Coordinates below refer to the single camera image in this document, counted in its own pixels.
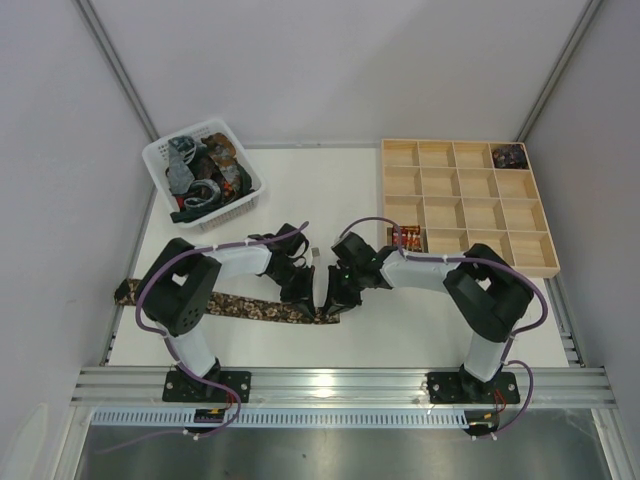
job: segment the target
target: laundry basket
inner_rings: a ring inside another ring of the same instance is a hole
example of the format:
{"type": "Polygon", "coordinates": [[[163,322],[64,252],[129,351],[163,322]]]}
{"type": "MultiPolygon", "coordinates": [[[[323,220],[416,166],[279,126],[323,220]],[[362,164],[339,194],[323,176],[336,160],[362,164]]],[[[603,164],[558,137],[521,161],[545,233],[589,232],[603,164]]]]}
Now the laundry basket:
{"type": "Polygon", "coordinates": [[[180,211],[178,202],[176,202],[176,199],[171,195],[171,191],[169,190],[169,181],[167,180],[166,175],[167,168],[169,167],[169,139],[179,135],[188,135],[199,142],[201,138],[208,137],[209,135],[213,135],[218,132],[224,133],[227,138],[231,140],[233,146],[236,147],[236,158],[238,159],[238,163],[240,163],[247,173],[251,175],[253,192],[229,203],[228,205],[225,205],[215,212],[194,220],[193,222],[176,223],[175,225],[180,228],[199,228],[203,232],[211,230],[212,228],[222,225],[223,223],[239,217],[243,213],[255,208],[258,204],[259,196],[265,191],[266,185],[264,178],[251,164],[244,147],[240,144],[226,123],[219,118],[214,118],[162,137],[150,145],[147,145],[142,151],[142,158],[144,159],[144,163],[151,174],[153,183],[155,183],[158,193],[169,209],[174,212],[180,211]]]}

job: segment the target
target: wooden compartment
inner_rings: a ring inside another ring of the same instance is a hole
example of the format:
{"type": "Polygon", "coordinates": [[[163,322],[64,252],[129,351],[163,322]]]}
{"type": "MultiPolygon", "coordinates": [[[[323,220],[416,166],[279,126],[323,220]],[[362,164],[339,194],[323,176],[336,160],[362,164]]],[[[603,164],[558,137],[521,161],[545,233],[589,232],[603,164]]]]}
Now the wooden compartment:
{"type": "Polygon", "coordinates": [[[495,172],[502,198],[538,198],[538,190],[530,170],[496,169],[495,172]]]}
{"type": "Polygon", "coordinates": [[[422,195],[419,167],[384,167],[386,195],[422,195]]]}
{"type": "Polygon", "coordinates": [[[498,197],[498,185],[493,170],[459,170],[458,175],[463,197],[498,197]]]}
{"type": "Polygon", "coordinates": [[[459,253],[469,250],[469,236],[465,230],[435,229],[427,230],[428,253],[459,253]]]}
{"type": "Polygon", "coordinates": [[[420,142],[420,165],[423,167],[455,167],[456,159],[451,142],[420,142]]]}
{"type": "Polygon", "coordinates": [[[547,230],[542,204],[533,199],[505,199],[502,208],[509,230],[540,231],[547,230]]]}
{"type": "Polygon", "coordinates": [[[429,197],[458,197],[460,184],[455,168],[421,168],[422,193],[429,197]]]}
{"type": "Polygon", "coordinates": [[[553,269],[558,267],[551,237],[548,233],[513,232],[510,236],[516,266],[553,269]]]}
{"type": "Polygon", "coordinates": [[[384,165],[419,166],[418,142],[407,140],[384,140],[382,142],[384,165]]]}
{"type": "Polygon", "coordinates": [[[398,225],[425,225],[422,197],[385,196],[384,216],[398,225]]]}
{"type": "MultiPolygon", "coordinates": [[[[513,143],[383,140],[385,217],[424,227],[431,253],[484,243],[525,275],[553,277],[560,266],[533,171],[494,168],[493,149],[506,145],[513,143]]],[[[391,230],[379,233],[390,245],[391,230]]]]}
{"type": "Polygon", "coordinates": [[[469,198],[462,201],[467,227],[479,230],[506,230],[502,205],[498,199],[469,198]]]}
{"type": "Polygon", "coordinates": [[[509,243],[507,232],[494,230],[469,230],[469,243],[484,243],[490,246],[509,265],[514,265],[513,251],[509,243]]]}
{"type": "Polygon", "coordinates": [[[493,168],[487,143],[454,142],[453,149],[458,168],[493,168]]]}
{"type": "Polygon", "coordinates": [[[427,228],[464,228],[462,200],[456,197],[425,197],[427,228]]]}

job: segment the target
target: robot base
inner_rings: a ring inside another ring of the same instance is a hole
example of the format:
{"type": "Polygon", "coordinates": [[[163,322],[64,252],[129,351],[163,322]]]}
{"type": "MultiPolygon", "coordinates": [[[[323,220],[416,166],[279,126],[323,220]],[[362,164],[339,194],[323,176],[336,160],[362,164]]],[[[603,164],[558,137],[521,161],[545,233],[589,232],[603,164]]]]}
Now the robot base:
{"type": "Polygon", "coordinates": [[[462,388],[460,374],[457,371],[432,372],[427,374],[427,389],[434,405],[480,404],[494,405],[494,393],[500,390],[507,405],[520,403],[520,392],[516,376],[511,372],[499,372],[491,384],[487,384],[480,398],[471,398],[462,388]]]}
{"type": "MultiPolygon", "coordinates": [[[[243,403],[249,401],[251,372],[220,371],[216,380],[235,390],[243,403]]],[[[227,403],[227,392],[196,383],[180,370],[167,373],[162,392],[162,401],[167,403],[227,403]]]]}

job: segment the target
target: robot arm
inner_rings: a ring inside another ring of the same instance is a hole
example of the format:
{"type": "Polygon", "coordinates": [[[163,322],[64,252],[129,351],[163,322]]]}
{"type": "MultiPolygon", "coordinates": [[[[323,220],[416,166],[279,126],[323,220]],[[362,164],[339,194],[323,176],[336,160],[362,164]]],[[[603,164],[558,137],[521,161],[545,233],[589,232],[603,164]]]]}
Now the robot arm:
{"type": "MultiPolygon", "coordinates": [[[[408,261],[395,247],[375,252],[355,233],[341,238],[332,249],[338,263],[329,267],[325,313],[360,305],[365,288],[414,287],[449,293],[474,331],[460,369],[462,388],[472,399],[486,394],[502,367],[511,330],[533,298],[531,289],[508,273],[480,264],[443,263],[441,255],[413,253],[408,261]],[[481,281],[488,286],[481,286],[481,281]]],[[[507,265],[486,245],[476,244],[463,255],[507,265]]]]}
{"type": "MultiPolygon", "coordinates": [[[[275,236],[293,230],[294,227],[285,224],[275,236]]],[[[267,234],[251,238],[263,240],[273,237],[267,234]]],[[[298,233],[268,245],[214,250],[187,257],[155,283],[144,302],[144,312],[167,332],[168,341],[185,366],[202,378],[217,381],[220,364],[199,325],[216,282],[238,275],[267,275],[281,287],[283,303],[292,304],[313,317],[313,269],[297,265],[300,257],[295,256],[300,247],[308,247],[308,243],[304,235],[298,233]]],[[[194,248],[181,238],[171,240],[140,282],[136,297],[170,259],[194,248]]]]}

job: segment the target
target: gray wall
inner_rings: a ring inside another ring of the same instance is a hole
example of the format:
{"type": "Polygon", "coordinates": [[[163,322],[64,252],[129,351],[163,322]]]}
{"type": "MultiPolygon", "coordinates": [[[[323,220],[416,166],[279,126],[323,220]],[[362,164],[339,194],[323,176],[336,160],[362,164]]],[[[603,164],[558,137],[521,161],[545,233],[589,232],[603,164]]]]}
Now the gray wall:
{"type": "Polygon", "coordinates": [[[640,451],[640,2],[606,2],[527,146],[589,361],[640,451]]]}
{"type": "Polygon", "coordinates": [[[94,3],[161,135],[255,145],[512,138],[585,0],[94,3]]]}
{"type": "Polygon", "coordinates": [[[49,404],[47,470],[98,361],[150,181],[145,136],[72,2],[0,6],[0,458],[49,404]]]}

